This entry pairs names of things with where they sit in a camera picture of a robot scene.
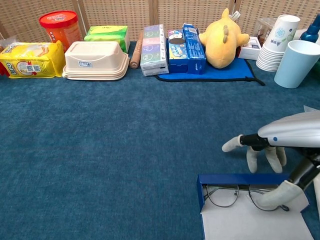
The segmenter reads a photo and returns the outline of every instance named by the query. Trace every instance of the blue bottle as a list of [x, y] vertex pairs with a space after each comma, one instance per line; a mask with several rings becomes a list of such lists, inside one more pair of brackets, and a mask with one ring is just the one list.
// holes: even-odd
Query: blue bottle
[[300, 40], [305, 40], [315, 43], [318, 40], [320, 30], [320, 13], [317, 14], [313, 23], [308, 27], [307, 31], [302, 33]]

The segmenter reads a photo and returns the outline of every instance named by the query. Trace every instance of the eyeglasses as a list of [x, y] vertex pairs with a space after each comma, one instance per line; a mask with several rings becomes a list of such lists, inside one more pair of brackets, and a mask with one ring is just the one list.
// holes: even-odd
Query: eyeglasses
[[204, 199], [209, 199], [212, 204], [220, 208], [229, 208], [239, 198], [240, 191], [248, 192], [248, 199], [254, 204], [254, 206], [262, 211], [272, 212], [281, 208], [282, 210], [288, 212], [290, 209], [286, 205], [279, 206], [271, 206], [271, 207], [262, 207], [257, 204], [257, 199], [261, 197], [261, 195], [272, 191], [273, 189], [268, 188], [259, 188], [259, 187], [251, 187], [250, 185], [239, 185], [236, 186], [209, 186], [205, 185], [206, 195]]

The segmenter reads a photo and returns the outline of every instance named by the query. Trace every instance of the yellow plush toy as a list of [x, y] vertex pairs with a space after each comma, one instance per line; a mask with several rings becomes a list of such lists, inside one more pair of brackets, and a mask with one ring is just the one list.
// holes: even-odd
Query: yellow plush toy
[[229, 18], [226, 8], [220, 20], [211, 23], [204, 33], [199, 34], [205, 46], [207, 61], [217, 69], [228, 66], [236, 56], [236, 49], [249, 42], [248, 34], [241, 34], [240, 27]]

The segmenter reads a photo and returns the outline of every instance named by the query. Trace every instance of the light blue cup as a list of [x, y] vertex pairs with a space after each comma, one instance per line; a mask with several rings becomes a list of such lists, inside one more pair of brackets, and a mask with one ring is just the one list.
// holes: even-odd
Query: light blue cup
[[288, 43], [274, 81], [287, 89], [297, 88], [320, 58], [320, 45], [303, 40]]

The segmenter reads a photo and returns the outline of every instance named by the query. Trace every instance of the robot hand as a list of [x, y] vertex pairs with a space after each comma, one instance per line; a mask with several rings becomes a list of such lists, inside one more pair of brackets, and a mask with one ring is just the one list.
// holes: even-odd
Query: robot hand
[[[235, 136], [222, 146], [222, 151], [230, 152], [236, 148], [243, 147], [244, 145], [242, 143], [246, 142], [247, 138], [251, 138], [251, 136]], [[246, 152], [246, 161], [248, 163], [250, 172], [253, 174], [257, 171], [258, 168], [257, 156], [260, 152], [259, 148], [258, 150], [255, 149], [251, 145], [249, 145]], [[266, 146], [264, 148], [264, 151], [266, 159], [271, 165], [273, 171], [275, 171], [276, 173], [282, 173], [282, 167], [287, 164], [285, 148], [282, 146]]]
[[257, 171], [257, 155], [263, 149], [276, 173], [281, 173], [287, 162], [285, 147], [303, 155], [287, 180], [257, 200], [262, 207], [286, 204], [302, 194], [320, 173], [320, 111], [281, 118], [261, 127], [256, 134], [232, 138], [222, 146], [222, 150], [230, 152], [244, 145], [248, 146], [246, 158], [252, 173]]

